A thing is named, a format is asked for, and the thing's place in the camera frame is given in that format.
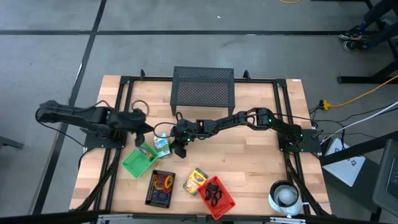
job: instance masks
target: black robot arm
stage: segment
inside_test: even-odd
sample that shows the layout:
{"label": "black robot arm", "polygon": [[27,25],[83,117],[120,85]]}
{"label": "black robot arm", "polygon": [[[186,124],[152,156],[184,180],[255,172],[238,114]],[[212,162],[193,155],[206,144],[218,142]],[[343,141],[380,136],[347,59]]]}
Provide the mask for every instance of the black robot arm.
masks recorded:
{"label": "black robot arm", "polygon": [[238,125],[246,125],[256,131],[265,131],[271,128],[281,133],[285,142],[291,144],[303,141],[302,129],[299,125],[290,125],[277,119],[267,108],[252,108],[218,120],[198,119],[193,123],[183,118],[179,119],[170,133],[174,137],[171,148],[178,156],[184,158],[187,153],[184,146],[189,142],[196,138],[203,140],[212,137],[221,130]]}
{"label": "black robot arm", "polygon": [[126,141],[126,133],[136,133],[136,146],[144,142],[144,134],[153,131],[153,127],[145,123],[146,116],[140,109],[132,112],[115,111],[108,106],[91,106],[89,108],[69,107],[60,105],[54,100],[40,105],[36,111],[36,120],[41,123],[64,122],[81,127],[87,136],[94,136],[95,140],[105,139],[108,142]]}

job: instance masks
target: yellow cable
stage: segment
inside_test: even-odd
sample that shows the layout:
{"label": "yellow cable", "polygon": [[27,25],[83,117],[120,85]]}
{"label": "yellow cable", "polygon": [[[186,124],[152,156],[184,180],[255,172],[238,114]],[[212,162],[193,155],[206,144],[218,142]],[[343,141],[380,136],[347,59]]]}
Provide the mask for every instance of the yellow cable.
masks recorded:
{"label": "yellow cable", "polygon": [[295,2],[289,2],[289,1],[284,1],[284,0],[279,0],[280,2],[286,3],[286,4],[297,4],[299,3],[301,0],[295,1]]}
{"label": "yellow cable", "polygon": [[387,83],[393,81],[393,80],[396,79],[396,78],[398,78],[398,75],[396,75],[396,76],[390,78],[389,80],[387,80],[387,81],[384,82],[383,84],[380,84],[378,87],[374,88],[373,90],[371,90],[371,91],[369,91],[369,92],[366,92],[366,93],[364,93],[364,94],[362,94],[362,95],[360,95],[360,96],[357,96],[356,98],[354,98],[354,99],[352,99],[352,100],[350,100],[350,101],[347,101],[347,102],[342,103],[342,104],[339,104],[339,105],[331,105],[331,104],[328,104],[328,107],[330,107],[330,108],[336,108],[336,107],[340,107],[340,106],[345,106],[345,105],[347,105],[347,104],[349,104],[349,103],[352,103],[352,102],[356,101],[357,99],[359,99],[359,98],[361,98],[361,97],[363,97],[363,96],[368,95],[369,93],[372,93],[372,92],[376,91],[376,90],[379,89],[380,87],[382,87],[382,86],[384,86],[385,84],[387,84]]}

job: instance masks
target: desk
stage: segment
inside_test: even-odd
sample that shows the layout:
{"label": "desk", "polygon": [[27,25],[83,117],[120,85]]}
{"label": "desk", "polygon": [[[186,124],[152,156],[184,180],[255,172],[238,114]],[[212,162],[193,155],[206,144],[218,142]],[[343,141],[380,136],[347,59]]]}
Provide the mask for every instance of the desk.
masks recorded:
{"label": "desk", "polygon": [[[106,100],[110,105],[114,105],[120,79],[121,76],[116,75],[104,76],[98,101]],[[286,82],[292,114],[309,118],[301,81],[286,80]],[[163,121],[176,122],[170,110],[171,88],[172,82],[134,81],[131,102],[144,100],[148,103],[150,112],[147,123],[149,125],[155,126]],[[120,108],[124,108],[126,92],[123,91],[124,96]],[[283,102],[281,88],[279,92],[280,100]],[[235,98],[235,113],[256,106],[269,108],[275,113],[277,111],[271,84],[235,83]],[[285,113],[284,103],[281,104],[282,112]],[[227,108],[180,106],[178,111],[183,113],[185,119],[192,121],[199,118],[218,119],[228,115]],[[294,123],[303,128],[311,126],[309,121],[302,119],[294,119]],[[159,126],[156,131],[169,133],[170,129],[171,126],[165,124]],[[154,147],[153,137],[153,133],[145,135],[152,147]],[[278,215],[269,206],[268,193],[275,181],[286,179],[286,172],[283,155],[279,151],[277,133],[273,130],[253,131],[248,127],[239,126],[224,130],[204,141],[196,140],[187,147],[185,159],[175,154],[165,159],[158,159],[139,179],[135,179],[121,165],[121,161],[135,148],[134,138],[129,135],[126,147],[121,153],[114,186],[112,212],[209,214],[200,197],[194,197],[182,188],[190,173],[199,167],[209,177],[217,175],[231,193],[236,206],[227,215]],[[331,213],[330,206],[327,204],[329,200],[319,160],[310,153],[301,153],[300,156],[307,188],[321,205],[326,204],[322,206],[323,209]],[[79,206],[97,184],[103,157],[104,149],[94,149],[82,159],[70,208]],[[174,172],[177,175],[169,209],[144,205],[153,169]],[[105,206],[107,193],[108,186],[106,185],[100,208]]]}

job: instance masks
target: white cable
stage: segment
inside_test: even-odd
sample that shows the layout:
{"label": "white cable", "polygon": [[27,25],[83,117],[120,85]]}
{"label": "white cable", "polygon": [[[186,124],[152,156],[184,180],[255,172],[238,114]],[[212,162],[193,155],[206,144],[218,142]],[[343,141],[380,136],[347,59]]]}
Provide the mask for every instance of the white cable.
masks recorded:
{"label": "white cable", "polygon": [[350,124],[350,125],[348,125],[348,126],[345,126],[345,127],[343,127],[343,128],[340,128],[340,129],[337,130],[335,133],[333,133],[333,134],[329,135],[327,138],[323,139],[323,140],[321,141],[321,144],[324,143],[326,140],[330,139],[330,138],[331,138],[332,136],[334,136],[336,133],[338,133],[338,132],[340,132],[340,131],[342,131],[342,130],[348,128],[348,127],[351,127],[351,126],[353,126],[353,125],[355,125],[355,124],[359,124],[359,123],[361,123],[361,122],[363,122],[363,121],[367,121],[367,120],[369,120],[369,119],[371,119],[371,118],[373,118],[373,117],[375,117],[375,116],[377,116],[377,115],[379,115],[379,114],[381,114],[381,113],[383,113],[383,112],[389,110],[390,108],[393,108],[396,104],[398,104],[398,101],[396,101],[395,103],[391,104],[391,105],[388,106],[387,108],[384,108],[382,111],[379,111],[379,112],[375,113],[375,114],[372,115],[372,116],[369,116],[369,117],[364,118],[364,119],[362,119],[362,120],[360,120],[360,121],[357,121],[357,122],[355,122],[355,123],[352,123],[352,124]]}

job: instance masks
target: white object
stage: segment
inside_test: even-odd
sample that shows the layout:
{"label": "white object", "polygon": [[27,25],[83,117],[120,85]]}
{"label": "white object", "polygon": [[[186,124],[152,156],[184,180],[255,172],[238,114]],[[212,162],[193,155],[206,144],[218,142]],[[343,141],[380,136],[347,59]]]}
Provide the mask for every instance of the white object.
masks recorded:
{"label": "white object", "polygon": [[279,186],[273,192],[276,201],[272,199],[271,193],[268,195],[268,202],[275,211],[286,215],[298,215],[301,212],[303,202],[296,188],[290,185]]}
{"label": "white object", "polygon": [[[326,152],[326,156],[341,151],[342,149],[343,147],[341,145],[340,139],[335,138]],[[333,174],[335,177],[339,178],[346,185],[352,187],[365,162],[365,159],[366,158],[364,156],[356,156],[350,159],[345,159],[343,161],[325,165],[323,168],[329,173]]]}
{"label": "white object", "polygon": [[381,114],[381,113],[387,111],[388,109],[393,108],[396,104],[398,104],[398,101],[396,101],[395,103],[391,104],[391,105],[388,106],[387,108],[384,108],[383,110],[381,110],[381,111],[375,113],[375,114],[372,115],[372,116],[369,116],[369,117],[364,118],[364,119],[362,119],[362,120],[360,120],[360,121],[354,122],[354,123],[352,123],[352,124],[350,124],[350,125],[348,125],[348,126],[345,126],[345,127],[343,127],[343,128],[340,128],[339,130],[337,130],[336,132],[334,132],[333,134],[329,135],[327,138],[325,138],[324,140],[322,140],[322,141],[321,141],[321,144],[324,143],[326,140],[330,139],[330,138],[331,138],[332,136],[334,136],[336,133],[339,133],[340,131],[342,131],[342,130],[348,128],[348,127],[354,126],[355,124],[359,124],[359,123],[361,123],[361,122],[363,122],[363,121],[367,121],[367,120],[369,120],[369,119],[371,119],[371,118],[373,118],[373,117],[375,117],[375,116],[377,116],[377,115],[379,115],[379,114]]}

